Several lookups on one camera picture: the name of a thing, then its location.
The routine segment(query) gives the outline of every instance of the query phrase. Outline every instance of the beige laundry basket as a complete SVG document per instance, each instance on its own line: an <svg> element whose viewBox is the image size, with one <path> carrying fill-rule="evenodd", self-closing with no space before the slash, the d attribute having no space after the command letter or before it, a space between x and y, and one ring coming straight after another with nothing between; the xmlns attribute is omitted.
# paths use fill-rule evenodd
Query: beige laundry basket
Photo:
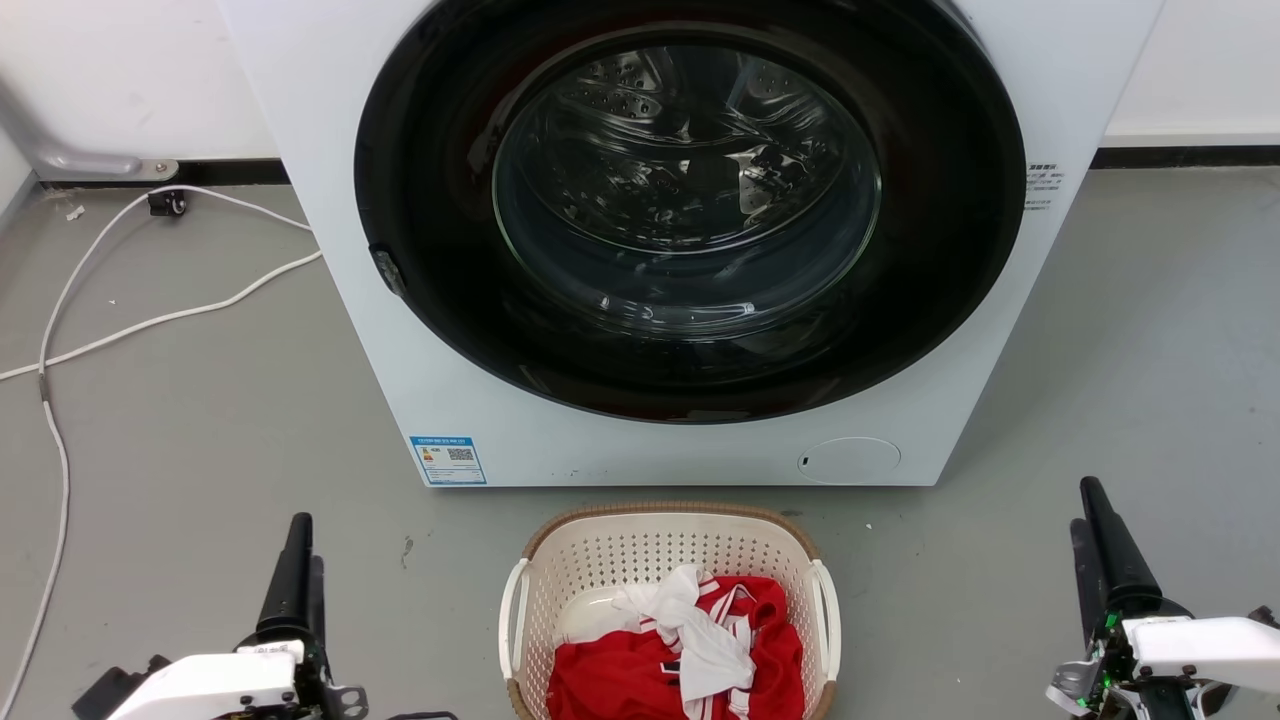
<svg viewBox="0 0 1280 720"><path fill-rule="evenodd" d="M529 541L498 618L498 660L516 715L549 720L547 684L558 638L611 612L600 600L690 562L714 575L767 577L782 585L804 643L805 719L826 716L840 671L840 607L818 548L777 512L699 502L576 510Z"/></svg>

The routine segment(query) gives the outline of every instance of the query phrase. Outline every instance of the round glass door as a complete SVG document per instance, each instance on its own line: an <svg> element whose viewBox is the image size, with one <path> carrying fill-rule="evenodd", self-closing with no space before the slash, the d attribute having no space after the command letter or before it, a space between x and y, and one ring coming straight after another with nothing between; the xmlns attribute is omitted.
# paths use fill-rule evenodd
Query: round glass door
<svg viewBox="0 0 1280 720"><path fill-rule="evenodd" d="M428 328L530 392L815 407L941 342L1012 246L1016 118L932 3L439 8L366 105L362 219Z"/></svg>

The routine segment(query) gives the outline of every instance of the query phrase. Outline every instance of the white wall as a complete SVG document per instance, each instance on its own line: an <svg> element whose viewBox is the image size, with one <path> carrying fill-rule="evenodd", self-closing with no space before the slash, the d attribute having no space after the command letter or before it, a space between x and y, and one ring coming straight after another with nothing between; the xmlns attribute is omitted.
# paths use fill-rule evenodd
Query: white wall
<svg viewBox="0 0 1280 720"><path fill-rule="evenodd" d="M1280 143L1277 28L1280 0L1167 0L1106 143ZM0 78L83 149L276 154L215 0L0 0Z"/></svg>
<svg viewBox="0 0 1280 720"><path fill-rule="evenodd" d="M17 197L31 176L31 165L18 152L18 149L9 142L9 136L0 131L0 219L9 208L9 202Z"/></svg>

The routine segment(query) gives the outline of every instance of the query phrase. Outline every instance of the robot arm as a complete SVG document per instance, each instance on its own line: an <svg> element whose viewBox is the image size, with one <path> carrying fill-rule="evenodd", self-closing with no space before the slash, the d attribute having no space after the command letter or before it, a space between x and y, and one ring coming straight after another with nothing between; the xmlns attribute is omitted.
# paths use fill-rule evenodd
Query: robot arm
<svg viewBox="0 0 1280 720"><path fill-rule="evenodd" d="M1097 478L1071 523L1085 659L1060 665L1046 696L1078 717L1203 720L1233 687L1280 692L1280 626L1266 607L1197 620L1165 598Z"/></svg>
<svg viewBox="0 0 1280 720"><path fill-rule="evenodd" d="M324 646L324 560L311 516L293 516L257 628L234 652L159 655L146 673L106 671L74 705L79 720L364 720L365 688L338 685ZM397 719L457 720L449 712Z"/></svg>

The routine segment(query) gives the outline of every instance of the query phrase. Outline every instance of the red clothing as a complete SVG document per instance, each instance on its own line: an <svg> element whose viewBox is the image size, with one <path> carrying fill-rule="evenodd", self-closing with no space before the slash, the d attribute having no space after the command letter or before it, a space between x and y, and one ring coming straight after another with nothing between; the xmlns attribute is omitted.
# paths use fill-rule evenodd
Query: red clothing
<svg viewBox="0 0 1280 720"><path fill-rule="evenodd" d="M754 641L750 688L733 689L692 710L695 720L801 720L803 647L787 621L786 593L768 578L716 578L698 601L712 620L733 630L746 619ZM618 630L556 650L547 689L552 720L686 720L680 697L680 653L657 630Z"/></svg>

